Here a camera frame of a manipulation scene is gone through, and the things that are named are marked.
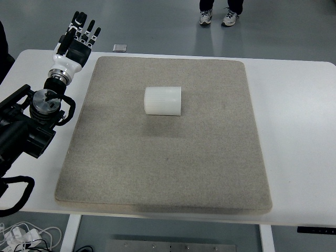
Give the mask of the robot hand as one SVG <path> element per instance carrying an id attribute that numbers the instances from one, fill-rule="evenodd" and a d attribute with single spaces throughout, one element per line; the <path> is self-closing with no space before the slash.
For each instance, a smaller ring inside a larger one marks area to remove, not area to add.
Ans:
<path id="1" fill-rule="evenodd" d="M 101 32 L 94 29 L 95 21 L 91 20 L 84 28 L 87 14 L 76 11 L 66 30 L 60 37 L 53 53 L 53 62 L 48 76 L 60 76 L 70 81 L 87 63 L 92 48 Z"/>

